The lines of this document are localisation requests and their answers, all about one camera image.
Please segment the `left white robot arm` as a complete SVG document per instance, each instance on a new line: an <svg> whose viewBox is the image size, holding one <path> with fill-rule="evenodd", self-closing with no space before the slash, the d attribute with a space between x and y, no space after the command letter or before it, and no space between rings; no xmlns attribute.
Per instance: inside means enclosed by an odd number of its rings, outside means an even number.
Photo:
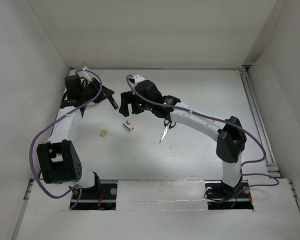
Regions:
<svg viewBox="0 0 300 240"><path fill-rule="evenodd" d="M53 126L47 142L36 149L41 174L46 184L73 183L94 199L102 191L100 178L95 172L83 169L72 141L88 104L109 100L114 109L118 105L113 99L114 91L102 86L99 78L88 79L76 74L64 80L65 92L57 113L59 121Z"/></svg>

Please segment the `blue black highlighter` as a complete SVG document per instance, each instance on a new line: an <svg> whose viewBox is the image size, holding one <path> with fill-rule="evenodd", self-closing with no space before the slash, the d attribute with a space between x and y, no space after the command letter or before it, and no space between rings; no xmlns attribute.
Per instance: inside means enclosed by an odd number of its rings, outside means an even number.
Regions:
<svg viewBox="0 0 300 240"><path fill-rule="evenodd" d="M117 110L119 108L117 102L115 101L115 99L112 96L109 96L108 100L115 110Z"/></svg>

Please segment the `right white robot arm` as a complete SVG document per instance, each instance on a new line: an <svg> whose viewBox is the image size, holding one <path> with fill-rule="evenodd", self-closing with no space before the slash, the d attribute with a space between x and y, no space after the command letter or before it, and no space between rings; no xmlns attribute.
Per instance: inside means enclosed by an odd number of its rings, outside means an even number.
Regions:
<svg viewBox="0 0 300 240"><path fill-rule="evenodd" d="M171 123L182 124L197 130L216 142L216 155L222 161L221 191L224 198L233 197L239 192L242 181L241 158L247 141L240 130L238 118L231 116L221 123L205 118L180 99L162 95L156 85L141 75L128 75L130 91L122 92L119 113L124 117L149 111L163 119L168 129Z"/></svg>

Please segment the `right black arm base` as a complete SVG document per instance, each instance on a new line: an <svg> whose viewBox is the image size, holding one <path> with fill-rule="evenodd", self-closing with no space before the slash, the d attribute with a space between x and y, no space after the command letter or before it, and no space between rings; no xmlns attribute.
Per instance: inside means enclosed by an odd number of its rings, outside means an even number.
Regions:
<svg viewBox="0 0 300 240"><path fill-rule="evenodd" d="M253 210L254 204L249 189L236 195L248 185L248 181L243 180L236 188L232 189L220 180L205 181L203 196L207 199L208 210Z"/></svg>

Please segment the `black handled scissors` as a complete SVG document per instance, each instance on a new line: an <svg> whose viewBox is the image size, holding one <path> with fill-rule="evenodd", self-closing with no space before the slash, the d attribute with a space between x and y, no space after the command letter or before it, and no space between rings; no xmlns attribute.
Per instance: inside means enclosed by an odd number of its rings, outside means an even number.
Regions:
<svg viewBox="0 0 300 240"><path fill-rule="evenodd" d="M176 122L173 122L173 121L171 121L171 120L166 120L166 119L165 119L164 122L163 122L163 124L164 124L165 129L164 129L164 131L163 131L163 134L162 134L162 137L161 137L159 143L161 143L161 142L164 140L165 136L166 136L167 133L168 133L168 130L174 128L174 127L176 126L177 123L176 123Z"/></svg>

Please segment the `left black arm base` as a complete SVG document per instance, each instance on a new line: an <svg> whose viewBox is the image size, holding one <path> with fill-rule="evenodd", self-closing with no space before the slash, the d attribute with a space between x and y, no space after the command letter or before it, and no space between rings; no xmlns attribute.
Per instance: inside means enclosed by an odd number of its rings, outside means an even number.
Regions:
<svg viewBox="0 0 300 240"><path fill-rule="evenodd" d="M117 180L101 180L100 191L84 189L80 200L72 210L114 211L116 210L117 193Z"/></svg>

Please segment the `tan eraser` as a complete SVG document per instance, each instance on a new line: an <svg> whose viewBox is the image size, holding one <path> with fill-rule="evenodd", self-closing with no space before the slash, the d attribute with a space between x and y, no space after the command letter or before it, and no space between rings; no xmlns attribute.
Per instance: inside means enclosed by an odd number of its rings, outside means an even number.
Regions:
<svg viewBox="0 0 300 240"><path fill-rule="evenodd" d="M106 131L106 130L102 130L102 131L100 132L100 136L101 136L101 137L105 137L106 134L107 134L107 131Z"/></svg>

